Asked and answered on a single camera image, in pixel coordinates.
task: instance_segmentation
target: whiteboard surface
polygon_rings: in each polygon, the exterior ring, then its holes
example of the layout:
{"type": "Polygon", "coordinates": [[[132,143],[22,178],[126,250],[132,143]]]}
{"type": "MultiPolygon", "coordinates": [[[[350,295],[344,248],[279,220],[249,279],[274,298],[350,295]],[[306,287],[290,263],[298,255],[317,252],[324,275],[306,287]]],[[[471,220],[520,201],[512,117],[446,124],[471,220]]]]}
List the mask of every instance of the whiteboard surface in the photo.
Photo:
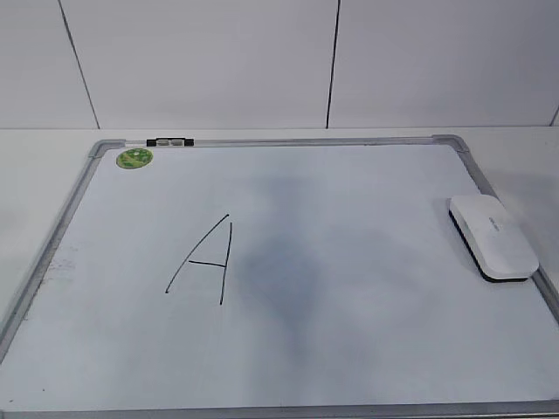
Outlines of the whiteboard surface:
{"type": "Polygon", "coordinates": [[[105,154],[0,366],[0,409],[506,402],[559,396],[531,280],[484,281],[447,146],[105,154]],[[223,270],[232,222],[224,303],[223,270]]]}

